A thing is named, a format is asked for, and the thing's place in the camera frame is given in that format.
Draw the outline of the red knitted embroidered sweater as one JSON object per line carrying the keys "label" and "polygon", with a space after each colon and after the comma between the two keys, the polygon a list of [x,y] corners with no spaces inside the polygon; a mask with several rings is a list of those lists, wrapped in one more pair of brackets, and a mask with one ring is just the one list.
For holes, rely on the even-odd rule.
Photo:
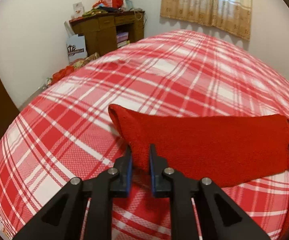
{"label": "red knitted embroidered sweater", "polygon": [[155,145],[172,168],[221,187],[289,171],[289,118],[279,114],[179,118],[116,104],[108,112],[140,170],[149,169],[149,146]]}

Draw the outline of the red white plaid bedspread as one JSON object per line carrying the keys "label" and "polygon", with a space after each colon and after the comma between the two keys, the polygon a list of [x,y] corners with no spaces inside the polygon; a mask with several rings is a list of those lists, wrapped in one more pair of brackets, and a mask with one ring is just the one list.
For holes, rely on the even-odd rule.
{"label": "red white plaid bedspread", "polygon": [[145,114],[289,116],[289,81],[246,51],[176,30],[90,62],[37,96],[0,141],[0,229],[12,238],[71,178],[113,166],[112,103]]}

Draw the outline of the red bag on floor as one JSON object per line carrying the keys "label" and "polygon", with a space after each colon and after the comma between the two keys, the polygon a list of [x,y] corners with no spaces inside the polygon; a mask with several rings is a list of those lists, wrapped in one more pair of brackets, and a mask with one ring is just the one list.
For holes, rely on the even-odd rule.
{"label": "red bag on floor", "polygon": [[73,66],[66,66],[65,68],[59,70],[58,72],[54,73],[51,78],[51,85],[57,83],[62,78],[70,75],[75,71],[75,68]]}

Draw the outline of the white printed shopping bag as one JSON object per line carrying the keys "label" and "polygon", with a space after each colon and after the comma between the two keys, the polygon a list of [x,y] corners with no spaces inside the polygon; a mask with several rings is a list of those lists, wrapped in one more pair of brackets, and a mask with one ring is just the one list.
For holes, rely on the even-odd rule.
{"label": "white printed shopping bag", "polygon": [[66,46],[69,63],[87,58],[85,36],[78,34],[70,36],[66,41]]}

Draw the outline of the dark brown wooden desk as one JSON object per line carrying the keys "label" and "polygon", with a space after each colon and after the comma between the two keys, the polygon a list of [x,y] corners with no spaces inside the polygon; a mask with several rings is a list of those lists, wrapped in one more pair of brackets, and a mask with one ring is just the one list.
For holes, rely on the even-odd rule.
{"label": "dark brown wooden desk", "polygon": [[98,53],[103,56],[118,48],[117,35],[128,33],[128,41],[135,43],[144,38],[145,12],[125,11],[97,14],[70,20],[75,34],[85,37],[88,55]]}

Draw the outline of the white greeting card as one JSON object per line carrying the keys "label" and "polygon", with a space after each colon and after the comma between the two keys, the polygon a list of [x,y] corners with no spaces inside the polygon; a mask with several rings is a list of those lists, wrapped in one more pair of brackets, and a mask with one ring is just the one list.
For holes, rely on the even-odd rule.
{"label": "white greeting card", "polygon": [[73,4],[73,16],[74,18],[82,17],[85,13],[84,6],[81,2]]}

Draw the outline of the beige patterned window curtain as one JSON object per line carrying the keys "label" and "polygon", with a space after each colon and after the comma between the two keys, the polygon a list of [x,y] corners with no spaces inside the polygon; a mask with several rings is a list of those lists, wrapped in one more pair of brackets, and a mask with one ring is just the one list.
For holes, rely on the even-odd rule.
{"label": "beige patterned window curtain", "polygon": [[246,41],[251,15],[252,0],[161,0],[162,17],[216,27]]}

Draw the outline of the red gift bag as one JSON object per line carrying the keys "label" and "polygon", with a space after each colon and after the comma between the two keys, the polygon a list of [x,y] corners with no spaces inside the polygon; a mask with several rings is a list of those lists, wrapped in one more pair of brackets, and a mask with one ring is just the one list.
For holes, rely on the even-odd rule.
{"label": "red gift bag", "polygon": [[101,0],[107,7],[119,9],[123,6],[123,0]]}

